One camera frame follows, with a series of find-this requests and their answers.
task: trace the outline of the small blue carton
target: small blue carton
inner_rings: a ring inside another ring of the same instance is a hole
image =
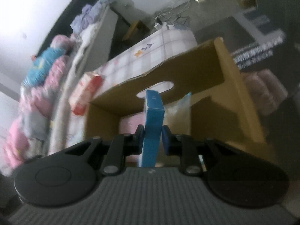
[[[154,167],[165,113],[163,102],[157,91],[146,91],[144,112],[145,136],[138,166]]]

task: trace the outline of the red and white box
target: red and white box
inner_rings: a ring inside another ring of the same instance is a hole
[[[88,102],[93,98],[103,83],[103,77],[93,72],[86,72],[79,80],[69,98],[71,110],[75,115],[84,115]]]

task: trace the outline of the open cardboard box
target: open cardboard box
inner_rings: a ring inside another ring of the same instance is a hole
[[[112,140],[121,117],[143,111],[137,93],[170,81],[164,104],[191,96],[191,134],[195,140],[216,138],[265,160],[271,158],[254,105],[222,40],[207,41],[169,58],[147,73],[121,83],[88,105],[85,137]]]

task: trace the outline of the gray floor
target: gray floor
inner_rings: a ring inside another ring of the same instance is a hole
[[[173,14],[178,14],[181,11],[185,10],[187,4],[184,3],[176,8],[172,9]],[[189,8],[180,13],[181,17],[188,16],[187,21],[185,22],[186,18],[178,19],[176,23],[181,23],[185,26],[188,26],[194,33],[206,26],[212,25],[222,19],[230,17],[231,15],[241,11],[242,8],[238,6],[238,3],[235,0],[206,0],[202,3],[198,3],[195,1],[190,1]],[[165,17],[161,17],[161,21],[166,21],[168,25],[173,24],[176,20],[177,16],[166,15]],[[151,18],[151,21],[148,20],[147,26],[151,29],[151,32],[155,32],[154,29],[154,18]]]

